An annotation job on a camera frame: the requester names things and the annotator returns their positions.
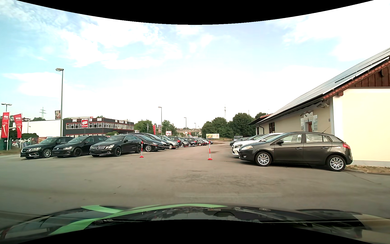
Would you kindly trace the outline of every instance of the road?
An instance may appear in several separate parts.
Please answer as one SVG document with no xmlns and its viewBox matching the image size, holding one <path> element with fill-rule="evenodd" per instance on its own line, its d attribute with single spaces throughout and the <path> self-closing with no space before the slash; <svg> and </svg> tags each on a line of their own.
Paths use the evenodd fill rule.
<svg viewBox="0 0 390 244">
<path fill-rule="evenodd" d="M 321 167 L 259 167 L 229 143 L 120 157 L 0 157 L 0 228 L 31 217 L 105 204 L 236 203 L 325 208 L 390 218 L 390 176 Z"/>
</svg>

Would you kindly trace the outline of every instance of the dark gray hatchback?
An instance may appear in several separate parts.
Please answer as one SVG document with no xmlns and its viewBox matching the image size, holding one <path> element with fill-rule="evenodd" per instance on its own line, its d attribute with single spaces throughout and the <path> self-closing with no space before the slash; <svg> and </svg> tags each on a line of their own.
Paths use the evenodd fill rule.
<svg viewBox="0 0 390 244">
<path fill-rule="evenodd" d="M 245 145 L 239 158 L 269 166 L 274 163 L 323 164 L 342 171 L 353 162 L 350 146 L 336 136 L 317 132 L 288 132 L 265 142 Z"/>
</svg>

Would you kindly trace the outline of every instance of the headlight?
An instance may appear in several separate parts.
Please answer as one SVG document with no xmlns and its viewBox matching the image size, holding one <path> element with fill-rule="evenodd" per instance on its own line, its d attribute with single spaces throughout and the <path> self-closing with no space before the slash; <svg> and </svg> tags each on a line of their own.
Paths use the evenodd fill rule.
<svg viewBox="0 0 390 244">
<path fill-rule="evenodd" d="M 246 146 L 246 147 L 242 148 L 242 150 L 248 150 L 248 149 L 251 149 L 251 148 L 253 148 L 253 147 L 252 146 Z"/>
</svg>

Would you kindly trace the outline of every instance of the dark building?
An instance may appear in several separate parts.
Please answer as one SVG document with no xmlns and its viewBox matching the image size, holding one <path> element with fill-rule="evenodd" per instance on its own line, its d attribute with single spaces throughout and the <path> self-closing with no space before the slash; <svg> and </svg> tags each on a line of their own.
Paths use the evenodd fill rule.
<svg viewBox="0 0 390 244">
<path fill-rule="evenodd" d="M 81 120 L 88 119 L 88 128 L 81 127 Z M 105 136 L 108 132 L 118 133 L 135 132 L 134 123 L 127 120 L 108 118 L 79 118 L 63 120 L 63 136 Z"/>
</svg>

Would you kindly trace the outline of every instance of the advertising sign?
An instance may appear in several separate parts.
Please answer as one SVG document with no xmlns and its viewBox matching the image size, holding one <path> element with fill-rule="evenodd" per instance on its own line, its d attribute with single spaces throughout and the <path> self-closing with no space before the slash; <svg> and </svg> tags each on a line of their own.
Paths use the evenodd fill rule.
<svg viewBox="0 0 390 244">
<path fill-rule="evenodd" d="M 81 128 L 88 128 L 88 119 L 81 120 Z"/>
<path fill-rule="evenodd" d="M 16 125 L 17 137 L 22 138 L 22 114 L 16 114 L 13 117 Z"/>
<path fill-rule="evenodd" d="M 3 113 L 1 138 L 8 138 L 8 127 L 9 127 L 10 112 Z"/>
<path fill-rule="evenodd" d="M 61 110 L 55 110 L 55 119 L 61 119 Z"/>
<path fill-rule="evenodd" d="M 219 139 L 219 134 L 206 134 L 207 139 Z"/>
</svg>

